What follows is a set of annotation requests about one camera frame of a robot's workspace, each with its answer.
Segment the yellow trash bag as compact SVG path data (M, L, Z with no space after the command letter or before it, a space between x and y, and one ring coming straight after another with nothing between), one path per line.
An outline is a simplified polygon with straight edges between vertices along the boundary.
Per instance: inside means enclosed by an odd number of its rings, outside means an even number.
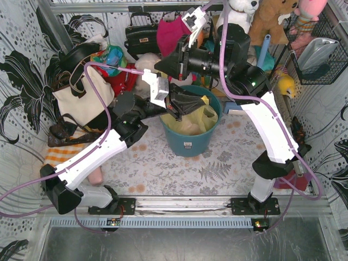
M181 135L200 135L211 130L217 123L219 116L216 111L209 105L208 97L202 96L201 100L204 106L196 109L188 115L182 116L178 121L170 114L160 117L164 125L170 130Z

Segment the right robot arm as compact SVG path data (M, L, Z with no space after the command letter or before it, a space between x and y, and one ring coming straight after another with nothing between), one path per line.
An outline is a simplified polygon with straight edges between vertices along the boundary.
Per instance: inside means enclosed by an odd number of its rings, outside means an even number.
M250 37L233 23L219 27L218 33L221 42L213 52L189 47L190 39L185 35L175 50L154 67L175 79L186 79L190 72L220 77L226 95L249 116L266 147L252 164L256 173L254 185L246 198L231 203L233 213L278 214L272 189L276 179L294 168L299 146L278 112L264 71L247 62Z

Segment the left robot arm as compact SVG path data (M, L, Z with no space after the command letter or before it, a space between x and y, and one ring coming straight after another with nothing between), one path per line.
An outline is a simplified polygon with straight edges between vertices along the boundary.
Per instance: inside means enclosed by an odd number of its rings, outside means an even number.
M143 119L170 114L180 121L184 115L209 104L207 96L184 90L176 84L170 84L163 101L164 105L159 106L149 98L123 92L117 96L113 107L115 118L98 139L68 161L55 167L46 164L41 168L43 191L59 214L67 214L79 206L92 208L98 214L114 214L120 209L116 191L108 185L85 185L83 180L108 159L142 138L148 130Z

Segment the magenta fuzzy bag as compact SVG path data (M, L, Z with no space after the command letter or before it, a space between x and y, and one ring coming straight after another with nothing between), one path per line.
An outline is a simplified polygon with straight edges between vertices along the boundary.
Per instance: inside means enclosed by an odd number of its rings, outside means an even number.
M183 35L190 34L191 31L182 21L181 15L170 22L161 19L157 29L157 45L162 57L167 57L176 49L177 42Z

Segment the teal trash bin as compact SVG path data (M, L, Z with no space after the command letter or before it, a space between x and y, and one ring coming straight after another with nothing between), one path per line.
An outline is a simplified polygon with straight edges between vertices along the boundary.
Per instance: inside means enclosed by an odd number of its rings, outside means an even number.
M208 89L200 87L199 94L204 94L209 98L209 105L216 111L219 119L216 125L209 131L200 135L181 135L164 125L163 121L160 119L163 125L167 143L170 149L177 156L182 157L195 157L202 154L208 148L210 140L213 136L215 128L221 121L222 118L222 106L219 99Z

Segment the colorful patterned bag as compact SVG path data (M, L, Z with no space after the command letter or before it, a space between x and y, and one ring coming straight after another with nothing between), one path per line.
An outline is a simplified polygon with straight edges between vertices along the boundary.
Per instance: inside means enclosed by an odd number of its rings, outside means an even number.
M105 50L92 54L90 57L90 61L104 63L107 65L119 66L119 67L127 66L127 59L123 53L122 48L119 46L113 46L113 45L108 45L108 47ZM121 72L118 69L113 69L113 68L98 67L98 66L93 66L93 67L104 78L115 77Z

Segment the brown patterned bag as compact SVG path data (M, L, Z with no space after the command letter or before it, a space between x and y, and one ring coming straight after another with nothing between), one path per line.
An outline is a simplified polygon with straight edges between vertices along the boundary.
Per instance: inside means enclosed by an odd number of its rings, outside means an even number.
M94 142L106 130L108 120L92 120L87 125L79 124L70 114L58 117L50 126L48 147L64 147Z

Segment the white lamb plush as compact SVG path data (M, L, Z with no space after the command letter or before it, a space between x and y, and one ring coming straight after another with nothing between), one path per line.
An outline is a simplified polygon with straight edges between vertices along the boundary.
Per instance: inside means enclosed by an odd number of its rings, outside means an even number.
M136 62L135 68L137 70L148 69L152 73L158 73L159 71L154 68L154 65L161 60L160 56L154 53L143 54ZM134 87L135 94L146 98L150 96L150 85L142 80L139 76L136 80Z

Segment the black leather handbag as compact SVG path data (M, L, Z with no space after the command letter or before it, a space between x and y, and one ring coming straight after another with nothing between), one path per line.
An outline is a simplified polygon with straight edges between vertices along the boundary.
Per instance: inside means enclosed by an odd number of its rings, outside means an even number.
M150 23L143 26L134 26L133 18L137 16L147 16ZM128 54L138 60L138 55L146 53L159 54L160 49L157 44L158 25L155 24L149 13L132 13L130 16L130 25L125 29L126 41L124 46Z

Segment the red cloth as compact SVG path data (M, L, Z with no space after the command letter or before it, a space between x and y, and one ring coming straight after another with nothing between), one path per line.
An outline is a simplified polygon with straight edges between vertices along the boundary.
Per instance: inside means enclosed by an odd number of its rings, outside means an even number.
M139 76L138 74L121 71L116 76L108 77L106 70L97 66L94 66L94 68L100 73L102 78L110 84L114 91L114 97L117 97L124 91L132 91Z

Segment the white husky plush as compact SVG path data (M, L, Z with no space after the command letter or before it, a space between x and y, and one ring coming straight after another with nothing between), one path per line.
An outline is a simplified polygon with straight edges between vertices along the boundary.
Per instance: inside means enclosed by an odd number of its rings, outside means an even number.
M248 34L255 12L259 7L259 1L255 0L229 0L223 7L216 29L223 25L227 16L227 23L237 24Z

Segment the teal folded cloth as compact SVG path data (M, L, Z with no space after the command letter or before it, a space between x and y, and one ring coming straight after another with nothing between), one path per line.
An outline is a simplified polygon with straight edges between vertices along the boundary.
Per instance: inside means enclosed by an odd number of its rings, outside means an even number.
M204 43L203 46L209 51L214 50L214 43L210 40ZM259 46L250 46L248 49L247 62L253 66L256 66L261 55L261 50L262 48ZM265 72L270 71L273 69L274 65L275 59L270 55L268 51L266 51L261 69Z

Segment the yellow duck plush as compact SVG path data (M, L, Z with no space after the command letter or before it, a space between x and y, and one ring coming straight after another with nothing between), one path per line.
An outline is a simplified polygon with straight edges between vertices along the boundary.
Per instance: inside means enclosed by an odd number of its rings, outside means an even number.
M284 66L278 66L275 74L281 94L283 96L288 96L289 98L294 98L296 94L295 81L291 76L289 76L287 69Z

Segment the orange checkered towel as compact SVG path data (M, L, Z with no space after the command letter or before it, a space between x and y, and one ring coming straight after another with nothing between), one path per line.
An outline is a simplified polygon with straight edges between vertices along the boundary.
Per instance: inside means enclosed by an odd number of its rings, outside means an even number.
M83 145L52 147L47 150L43 165L50 164L55 167L76 156L84 149Z

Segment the purple orange toy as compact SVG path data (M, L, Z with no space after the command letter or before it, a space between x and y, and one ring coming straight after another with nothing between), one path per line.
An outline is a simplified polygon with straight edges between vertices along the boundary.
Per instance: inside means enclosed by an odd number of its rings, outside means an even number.
M311 181L312 176L309 173L300 173L296 174L294 170L292 170L289 174L283 177L286 181L290 182L297 189L301 191L305 191L308 183ZM291 189L291 187L281 180L280 178L276 179L274 183L274 188L276 189Z

